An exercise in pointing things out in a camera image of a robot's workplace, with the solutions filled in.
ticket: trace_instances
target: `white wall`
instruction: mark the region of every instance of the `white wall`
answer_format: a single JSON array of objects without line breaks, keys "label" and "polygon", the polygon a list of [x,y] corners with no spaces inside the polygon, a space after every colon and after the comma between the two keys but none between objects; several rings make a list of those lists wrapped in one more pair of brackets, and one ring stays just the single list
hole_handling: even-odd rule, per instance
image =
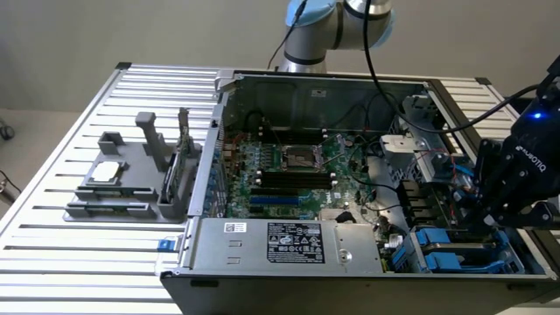
[{"label": "white wall", "polygon": [[[262,68],[287,0],[0,0],[0,108],[83,109],[118,61]],[[560,53],[558,0],[393,0],[379,73],[486,76],[502,93]],[[330,70],[363,72],[337,51]]]}]

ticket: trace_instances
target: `blue pcie slot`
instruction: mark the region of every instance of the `blue pcie slot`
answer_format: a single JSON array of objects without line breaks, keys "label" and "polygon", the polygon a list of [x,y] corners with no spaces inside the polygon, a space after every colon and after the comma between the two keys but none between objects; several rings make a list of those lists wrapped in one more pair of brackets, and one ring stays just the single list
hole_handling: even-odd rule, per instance
[{"label": "blue pcie slot", "polygon": [[298,205],[297,197],[250,197],[249,204],[255,205]]}]

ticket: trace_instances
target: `warning label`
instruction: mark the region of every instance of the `warning label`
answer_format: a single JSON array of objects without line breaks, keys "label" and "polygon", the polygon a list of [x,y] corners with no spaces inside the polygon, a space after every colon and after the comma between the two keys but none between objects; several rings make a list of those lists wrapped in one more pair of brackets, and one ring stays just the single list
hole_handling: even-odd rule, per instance
[{"label": "warning label", "polygon": [[266,238],[270,263],[323,264],[319,224],[269,223]]}]

